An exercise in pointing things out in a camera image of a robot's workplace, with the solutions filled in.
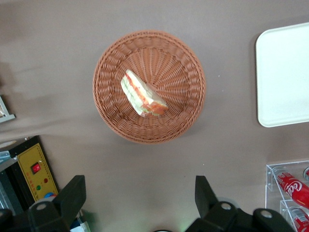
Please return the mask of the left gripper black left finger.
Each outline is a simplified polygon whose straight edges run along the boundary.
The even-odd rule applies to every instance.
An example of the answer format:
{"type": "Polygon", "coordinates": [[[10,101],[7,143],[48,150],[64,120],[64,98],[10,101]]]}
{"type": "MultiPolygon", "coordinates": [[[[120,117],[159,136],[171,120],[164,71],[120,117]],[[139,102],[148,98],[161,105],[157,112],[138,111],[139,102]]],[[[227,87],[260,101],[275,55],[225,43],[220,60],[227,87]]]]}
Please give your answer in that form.
{"type": "Polygon", "coordinates": [[[0,210],[2,232],[69,232],[86,201],[85,176],[76,175],[52,200],[41,199],[27,211],[14,216],[0,210]]]}

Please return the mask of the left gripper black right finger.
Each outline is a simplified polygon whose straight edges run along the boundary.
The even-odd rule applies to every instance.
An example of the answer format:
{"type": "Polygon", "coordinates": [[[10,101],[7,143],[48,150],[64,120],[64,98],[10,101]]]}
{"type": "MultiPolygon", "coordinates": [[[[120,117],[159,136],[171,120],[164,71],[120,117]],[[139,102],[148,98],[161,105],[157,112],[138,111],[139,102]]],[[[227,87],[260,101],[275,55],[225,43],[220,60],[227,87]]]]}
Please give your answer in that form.
{"type": "Polygon", "coordinates": [[[220,201],[204,176],[195,181],[195,202],[200,217],[187,232],[293,232],[284,217],[271,209],[257,208],[250,215],[227,201],[220,201]]]}

